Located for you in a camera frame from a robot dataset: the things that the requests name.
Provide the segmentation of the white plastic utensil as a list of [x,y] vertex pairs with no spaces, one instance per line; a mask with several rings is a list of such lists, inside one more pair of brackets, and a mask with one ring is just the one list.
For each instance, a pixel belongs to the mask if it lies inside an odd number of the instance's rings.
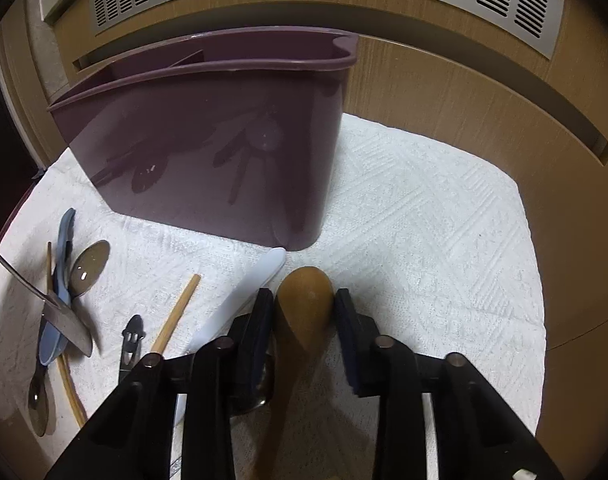
[[[283,247],[270,248],[257,260],[252,269],[228,294],[202,326],[196,330],[188,344],[182,349],[182,356],[196,353],[202,346],[222,334],[228,326],[253,300],[260,288],[265,287],[283,268],[287,251]],[[256,380],[256,393],[253,400],[242,404],[236,416],[252,413],[266,405],[272,396],[275,385],[275,341],[269,339],[260,377]]]

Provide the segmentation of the small black peeler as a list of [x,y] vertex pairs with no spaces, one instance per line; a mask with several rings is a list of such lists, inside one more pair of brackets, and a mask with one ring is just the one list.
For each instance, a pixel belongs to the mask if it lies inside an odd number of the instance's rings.
[[118,381],[124,380],[140,359],[141,341],[146,336],[144,320],[139,314],[133,315],[122,330],[122,348]]

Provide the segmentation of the brown wooden spoon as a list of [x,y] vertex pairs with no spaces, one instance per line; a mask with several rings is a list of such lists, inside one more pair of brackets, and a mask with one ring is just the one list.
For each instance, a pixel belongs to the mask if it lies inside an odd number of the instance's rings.
[[255,479],[272,478],[293,390],[306,366],[321,352],[332,302],[330,278],[314,266],[292,271],[277,290],[275,390],[269,402],[268,428],[253,469]]

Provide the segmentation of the blue plastic spoon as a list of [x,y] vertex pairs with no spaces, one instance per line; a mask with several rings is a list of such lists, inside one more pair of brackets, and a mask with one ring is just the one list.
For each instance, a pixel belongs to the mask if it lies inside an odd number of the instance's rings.
[[[61,217],[52,274],[52,289],[54,293],[68,306],[71,305],[71,295],[68,289],[69,260],[73,246],[73,228],[75,209],[70,208]],[[68,340],[52,324],[44,321],[40,332],[37,348],[39,363],[48,366],[65,350]]]

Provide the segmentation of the large dark translucent spoon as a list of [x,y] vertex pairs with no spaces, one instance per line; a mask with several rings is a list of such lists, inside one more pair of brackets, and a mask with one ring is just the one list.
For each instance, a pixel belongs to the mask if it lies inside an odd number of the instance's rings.
[[97,283],[108,263],[110,250],[111,246],[107,240],[98,240],[76,258],[69,279],[71,304]]

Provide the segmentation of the small dark translucent spoon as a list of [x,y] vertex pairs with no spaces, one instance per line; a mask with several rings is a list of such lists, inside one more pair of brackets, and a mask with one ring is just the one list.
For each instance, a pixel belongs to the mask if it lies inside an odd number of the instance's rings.
[[49,418],[49,406],[45,388],[47,367],[36,361],[35,370],[28,386],[27,408],[30,421],[37,437],[46,434]]

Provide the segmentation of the white textured towel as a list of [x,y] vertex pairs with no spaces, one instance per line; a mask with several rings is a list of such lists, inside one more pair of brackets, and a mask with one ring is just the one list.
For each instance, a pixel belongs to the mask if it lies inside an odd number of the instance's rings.
[[[73,247],[107,240],[111,255],[80,300],[95,329],[90,358],[72,358],[87,413],[118,382],[121,332],[134,315],[154,341],[193,275],[192,296],[167,356],[195,330],[263,253],[260,246],[113,212],[70,152],[48,169],[1,242],[0,452],[23,479],[40,479],[77,432],[58,372],[49,376],[50,422],[37,437],[27,411],[40,301],[13,277],[46,280],[46,248],[76,212]],[[380,330],[418,353],[464,354],[535,429],[542,406],[546,328],[542,283],[517,185],[473,155],[424,136],[345,116],[324,228],[288,255],[286,269],[317,266],[347,288]]]

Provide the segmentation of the purple plastic utensil holder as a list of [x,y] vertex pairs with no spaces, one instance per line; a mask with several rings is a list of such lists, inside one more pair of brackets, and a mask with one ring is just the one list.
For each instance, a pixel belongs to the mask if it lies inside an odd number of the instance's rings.
[[161,41],[50,105],[119,214],[296,252],[318,239],[358,38],[261,26]]

